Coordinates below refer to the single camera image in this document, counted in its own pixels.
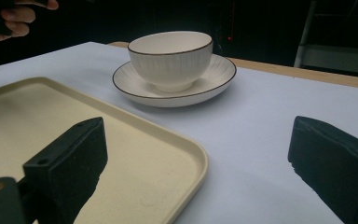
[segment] bowl rim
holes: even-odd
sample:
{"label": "bowl rim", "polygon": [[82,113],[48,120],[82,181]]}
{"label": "bowl rim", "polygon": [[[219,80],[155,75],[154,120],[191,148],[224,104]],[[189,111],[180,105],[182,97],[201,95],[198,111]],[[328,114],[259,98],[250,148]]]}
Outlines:
{"label": "bowl rim", "polygon": [[[139,39],[150,37],[152,35],[163,35],[163,34],[172,34],[172,33],[197,33],[197,34],[203,34],[203,35],[207,35],[208,37],[210,37],[211,41],[209,41],[207,44],[205,44],[205,45],[203,45],[201,47],[195,48],[195,49],[188,49],[188,50],[169,52],[169,53],[145,53],[145,52],[136,51],[134,49],[131,49],[131,43],[133,43],[133,42],[135,42],[135,41],[137,41]],[[211,46],[212,43],[213,43],[212,37],[210,35],[208,35],[208,34],[203,33],[203,32],[197,32],[197,31],[169,31],[169,32],[155,33],[155,34],[151,34],[151,35],[144,35],[144,36],[141,36],[139,38],[136,38],[136,39],[134,39],[134,40],[132,40],[130,42],[130,44],[127,46],[127,49],[128,49],[128,51],[130,51],[132,53],[137,53],[137,54],[142,54],[142,55],[151,55],[151,56],[161,56],[161,55],[173,55],[173,54],[189,53],[191,51],[196,51],[196,50],[199,50],[199,49],[207,48],[208,46]]]}

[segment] wooden table edge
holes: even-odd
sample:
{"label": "wooden table edge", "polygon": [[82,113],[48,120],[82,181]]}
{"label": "wooden table edge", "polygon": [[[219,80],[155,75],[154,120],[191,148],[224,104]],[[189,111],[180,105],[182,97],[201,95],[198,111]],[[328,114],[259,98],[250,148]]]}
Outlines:
{"label": "wooden table edge", "polygon": [[[109,45],[126,48],[129,45],[129,43],[118,41],[118,42],[110,43]],[[258,62],[246,61],[246,60],[235,59],[235,58],[229,58],[229,59],[237,67],[248,68],[248,69],[253,69],[262,72],[269,72],[269,73],[279,74],[283,76],[300,77],[310,80],[316,80],[316,81],[322,81],[327,83],[358,88],[358,77],[319,72],[319,71],[282,66],[282,65],[271,64],[271,63],[258,63]]]}

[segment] saucer rim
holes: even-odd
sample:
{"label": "saucer rim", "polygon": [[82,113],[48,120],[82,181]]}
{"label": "saucer rim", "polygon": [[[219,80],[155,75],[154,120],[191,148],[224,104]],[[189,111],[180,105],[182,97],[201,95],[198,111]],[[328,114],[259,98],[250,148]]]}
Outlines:
{"label": "saucer rim", "polygon": [[123,63],[118,69],[116,69],[116,71],[113,73],[112,75],[112,81],[113,81],[113,84],[116,86],[116,88],[118,90],[120,90],[121,92],[124,92],[128,95],[131,95],[131,96],[134,96],[134,97],[139,97],[139,98],[144,98],[144,99],[155,99],[155,100],[165,100],[165,99],[180,99],[180,98],[186,98],[186,97],[192,97],[192,96],[198,96],[198,95],[202,95],[204,93],[207,93],[207,92],[210,92],[210,91],[214,91],[214,90],[217,90],[225,85],[227,85],[236,75],[237,75],[237,66],[235,65],[234,62],[232,62],[229,58],[227,57],[223,57],[223,56],[220,56],[220,55],[217,55],[217,54],[213,54],[213,56],[216,56],[216,57],[219,57],[219,58],[223,58],[225,59],[226,61],[230,62],[233,66],[234,66],[234,73],[232,74],[231,78],[229,80],[227,80],[226,82],[214,87],[214,88],[211,88],[211,89],[208,89],[206,91],[201,91],[201,92],[198,92],[198,93],[193,93],[193,94],[188,94],[188,95],[180,95],[180,96],[167,96],[167,97],[153,97],[153,96],[142,96],[142,95],[138,95],[138,94],[134,94],[134,93],[130,93],[130,92],[127,92],[127,91],[124,91],[122,90],[118,85],[117,83],[115,82],[115,75],[117,73],[117,71],[119,71],[123,66],[127,65],[128,63],[131,63],[131,61],[128,61],[126,63]]}

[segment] hand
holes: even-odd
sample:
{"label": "hand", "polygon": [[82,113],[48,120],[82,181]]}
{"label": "hand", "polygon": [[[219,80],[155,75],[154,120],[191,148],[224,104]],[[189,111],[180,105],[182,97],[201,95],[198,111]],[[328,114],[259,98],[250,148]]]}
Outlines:
{"label": "hand", "polygon": [[11,9],[1,10],[1,16],[5,20],[5,25],[12,31],[11,35],[0,35],[0,41],[11,37],[25,36],[29,33],[28,23],[36,19],[34,11],[26,5],[35,5],[55,10],[59,7],[56,0],[48,0],[46,6],[37,3],[35,0],[15,0],[16,6]]}

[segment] tray rim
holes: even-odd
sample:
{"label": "tray rim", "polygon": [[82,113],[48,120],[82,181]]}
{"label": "tray rim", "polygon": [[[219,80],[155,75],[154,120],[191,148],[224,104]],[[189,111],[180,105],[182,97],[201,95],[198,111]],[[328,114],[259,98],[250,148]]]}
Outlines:
{"label": "tray rim", "polygon": [[[114,119],[128,119],[132,118],[134,119],[133,122],[125,122],[128,125],[130,125],[133,128],[138,129],[139,131],[146,133],[152,137],[158,138],[158,139],[165,139],[161,138],[162,135],[167,137],[176,137],[176,140],[180,140],[181,142],[185,142],[187,144],[191,144],[194,147],[196,147],[199,151],[198,153],[201,155],[201,160],[203,162],[203,166],[200,172],[200,176],[195,181],[195,184],[192,185],[191,190],[189,190],[185,197],[182,198],[181,201],[178,201],[178,205],[173,207],[173,210],[170,214],[168,214],[168,219],[165,221],[165,223],[172,223],[176,220],[176,218],[181,214],[182,210],[186,207],[188,202],[193,198],[193,196],[196,194],[196,192],[200,189],[203,182],[205,181],[208,168],[209,168],[209,158],[208,155],[204,149],[204,147],[199,144],[198,142],[192,140],[190,137],[184,136],[182,134],[176,133],[174,131],[171,131],[163,126],[160,126],[156,123],[153,123],[147,119],[143,119],[137,115],[134,115],[122,108],[119,108],[115,105],[110,105],[108,103],[105,103],[91,95],[88,95],[82,91],[75,90],[71,87],[65,86],[61,84],[60,82],[57,82],[55,80],[52,80],[48,77],[29,77],[25,79],[21,79],[12,83],[8,83],[6,85],[3,85],[0,87],[0,95],[9,93],[13,90],[33,85],[33,84],[43,84],[48,86],[49,88],[52,88],[55,91],[58,91],[62,94],[65,94],[66,96],[69,96],[71,98],[74,98],[75,100],[89,105],[97,110],[100,110],[104,114],[114,118]],[[149,132],[150,127],[153,128],[152,130],[156,132]],[[175,144],[173,140],[170,140],[169,138],[166,139],[166,143],[173,145],[175,147],[178,147],[179,144]]]}

